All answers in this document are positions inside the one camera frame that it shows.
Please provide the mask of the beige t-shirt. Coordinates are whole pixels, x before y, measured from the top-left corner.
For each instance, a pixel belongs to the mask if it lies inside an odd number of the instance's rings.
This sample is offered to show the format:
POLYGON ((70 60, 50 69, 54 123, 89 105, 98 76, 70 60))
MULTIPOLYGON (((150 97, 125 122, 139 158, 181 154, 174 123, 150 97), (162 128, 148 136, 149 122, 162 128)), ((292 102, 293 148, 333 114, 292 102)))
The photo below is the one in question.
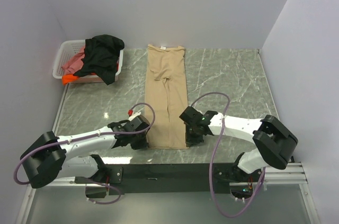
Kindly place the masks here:
POLYGON ((147 48, 145 102, 155 111, 155 122, 147 133, 152 149, 186 149, 185 124, 180 115, 188 106, 185 48, 147 48))

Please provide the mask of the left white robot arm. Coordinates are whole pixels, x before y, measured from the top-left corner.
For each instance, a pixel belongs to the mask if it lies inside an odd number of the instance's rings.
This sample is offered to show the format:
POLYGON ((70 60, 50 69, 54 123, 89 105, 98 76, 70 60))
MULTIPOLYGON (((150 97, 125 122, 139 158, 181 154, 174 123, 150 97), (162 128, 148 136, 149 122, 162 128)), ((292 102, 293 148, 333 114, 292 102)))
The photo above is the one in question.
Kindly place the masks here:
POLYGON ((95 183, 109 180, 110 172, 95 151, 130 145, 133 150, 148 146, 146 134, 151 123, 136 113, 121 122, 112 122, 98 130, 73 136, 42 134, 20 159, 34 189, 57 178, 85 177, 95 183))

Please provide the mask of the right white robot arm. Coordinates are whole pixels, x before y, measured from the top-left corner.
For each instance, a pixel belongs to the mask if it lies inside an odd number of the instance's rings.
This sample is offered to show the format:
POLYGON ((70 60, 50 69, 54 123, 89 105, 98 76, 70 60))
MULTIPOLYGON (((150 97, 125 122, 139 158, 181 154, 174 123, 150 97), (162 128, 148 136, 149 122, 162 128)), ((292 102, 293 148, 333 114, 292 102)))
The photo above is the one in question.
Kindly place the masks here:
POLYGON ((255 149, 241 153, 225 169, 212 169, 216 178, 227 182, 245 182, 265 167, 286 169, 298 144, 296 136, 273 115, 266 115, 263 119, 246 119, 216 111, 201 113, 189 106, 180 119, 186 126, 186 143, 189 146, 203 142, 207 135, 229 136, 255 145, 255 149))

